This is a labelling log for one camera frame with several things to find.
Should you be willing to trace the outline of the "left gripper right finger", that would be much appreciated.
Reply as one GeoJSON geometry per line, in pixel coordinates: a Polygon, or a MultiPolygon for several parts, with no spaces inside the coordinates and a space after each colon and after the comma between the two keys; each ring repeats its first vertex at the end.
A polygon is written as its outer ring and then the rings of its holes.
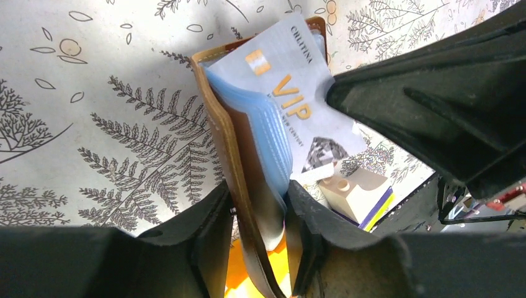
{"type": "Polygon", "coordinates": [[[297,182],[285,198],[288,266],[298,297],[410,297],[399,247],[352,225],[297,182]]]}

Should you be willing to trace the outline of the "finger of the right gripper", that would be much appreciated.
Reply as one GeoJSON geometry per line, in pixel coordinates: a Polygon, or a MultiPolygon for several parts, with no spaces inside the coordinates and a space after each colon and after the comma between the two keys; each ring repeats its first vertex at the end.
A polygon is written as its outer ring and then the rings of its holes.
{"type": "Polygon", "coordinates": [[[489,199],[525,177],[525,2],[339,74],[326,100],[473,197],[489,199]]]}

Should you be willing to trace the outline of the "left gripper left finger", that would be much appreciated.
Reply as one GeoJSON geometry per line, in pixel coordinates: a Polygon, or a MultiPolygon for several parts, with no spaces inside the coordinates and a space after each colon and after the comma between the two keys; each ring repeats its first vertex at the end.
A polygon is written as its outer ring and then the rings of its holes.
{"type": "Polygon", "coordinates": [[[226,182],[139,235],[138,297],[223,297],[233,218],[226,182]]]}

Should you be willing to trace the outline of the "brown leather card holder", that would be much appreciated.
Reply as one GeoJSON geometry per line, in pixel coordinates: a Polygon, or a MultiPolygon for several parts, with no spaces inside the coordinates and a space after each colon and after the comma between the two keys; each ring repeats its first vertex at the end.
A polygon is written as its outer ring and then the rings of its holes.
{"type": "MultiPolygon", "coordinates": [[[[270,204],[271,196],[249,131],[248,118],[226,105],[210,86],[203,67],[205,62],[221,58],[243,44],[244,40],[238,40],[196,53],[192,56],[191,63],[207,108],[208,122],[223,174],[236,209],[238,239],[243,243],[244,252],[253,254],[259,261],[259,268],[268,280],[267,284],[274,294],[273,297],[283,297],[276,285],[272,267],[265,262],[268,250],[263,238],[262,218],[270,204]]],[[[279,218],[279,222],[284,226],[282,238],[286,238],[286,214],[287,211],[279,218]]]]}

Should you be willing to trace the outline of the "silver VIP credit card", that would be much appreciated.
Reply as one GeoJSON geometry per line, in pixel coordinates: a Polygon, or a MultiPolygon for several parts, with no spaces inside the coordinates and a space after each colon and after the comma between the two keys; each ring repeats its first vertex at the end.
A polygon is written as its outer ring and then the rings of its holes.
{"type": "Polygon", "coordinates": [[[325,48],[321,31],[294,13],[205,69],[227,105],[247,114],[258,144],[276,148],[278,133],[285,154],[264,153],[264,163],[284,166],[289,179],[366,149],[355,121],[326,103],[334,78],[325,48]]]}

